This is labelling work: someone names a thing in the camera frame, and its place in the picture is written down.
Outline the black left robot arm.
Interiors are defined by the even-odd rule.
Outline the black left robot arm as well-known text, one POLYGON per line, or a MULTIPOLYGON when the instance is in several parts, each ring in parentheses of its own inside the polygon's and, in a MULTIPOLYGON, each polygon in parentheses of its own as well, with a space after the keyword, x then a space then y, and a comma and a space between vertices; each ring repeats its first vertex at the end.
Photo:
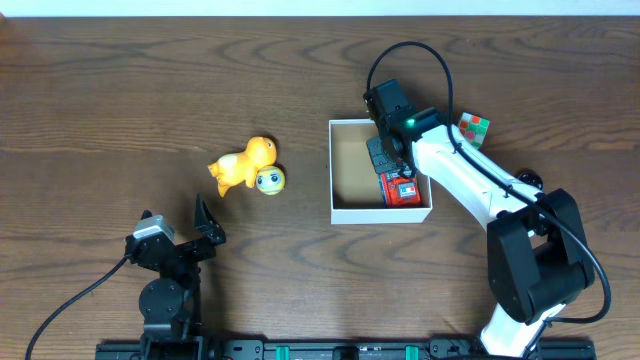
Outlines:
POLYGON ((210 341, 199 334, 199 263, 216 256, 216 247, 226 242, 226 234, 200 196, 196 198, 194 228, 200 233, 198 238, 176 244, 175 230, 166 219, 146 211, 125 238, 125 258, 158 274, 138 300, 144 317, 142 359, 207 359, 212 353, 210 341))

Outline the multicolour puzzle cube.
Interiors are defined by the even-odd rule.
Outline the multicolour puzzle cube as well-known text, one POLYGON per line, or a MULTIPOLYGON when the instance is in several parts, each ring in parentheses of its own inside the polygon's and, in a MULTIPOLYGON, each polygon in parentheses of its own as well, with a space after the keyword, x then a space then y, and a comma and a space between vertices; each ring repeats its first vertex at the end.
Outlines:
POLYGON ((479 149, 488 133, 490 121, 488 119, 463 112, 458 122, 458 129, 464 138, 476 149, 479 149))

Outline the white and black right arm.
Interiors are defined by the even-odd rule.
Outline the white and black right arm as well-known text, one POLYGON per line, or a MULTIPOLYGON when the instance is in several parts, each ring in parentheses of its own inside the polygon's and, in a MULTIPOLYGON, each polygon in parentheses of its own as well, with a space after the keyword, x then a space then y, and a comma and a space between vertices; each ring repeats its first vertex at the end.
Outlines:
POLYGON ((519 357, 596 277, 579 209, 562 189, 546 193, 478 151, 487 121, 450 123, 419 111, 396 80, 363 95, 378 134, 368 144, 377 171, 408 170, 443 186, 485 229, 488 280, 497 305, 480 335, 490 355, 519 357))

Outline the black round cap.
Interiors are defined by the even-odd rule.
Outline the black round cap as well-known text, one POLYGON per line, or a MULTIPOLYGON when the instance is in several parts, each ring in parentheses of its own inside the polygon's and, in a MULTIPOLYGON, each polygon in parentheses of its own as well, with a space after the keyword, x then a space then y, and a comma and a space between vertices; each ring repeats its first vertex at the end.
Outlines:
POLYGON ((534 186, 540 191, 544 190, 544 182, 540 175, 531 169, 524 169, 517 174, 517 179, 521 182, 534 186))

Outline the red toy robot figure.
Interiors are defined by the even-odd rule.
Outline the red toy robot figure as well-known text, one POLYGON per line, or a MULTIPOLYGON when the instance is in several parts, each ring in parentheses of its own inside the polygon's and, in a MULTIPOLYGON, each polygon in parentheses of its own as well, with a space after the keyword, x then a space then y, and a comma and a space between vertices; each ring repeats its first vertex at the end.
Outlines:
POLYGON ((414 178, 405 178, 398 173, 379 175, 384 204, 388 208, 414 208, 422 206, 418 183, 414 178))

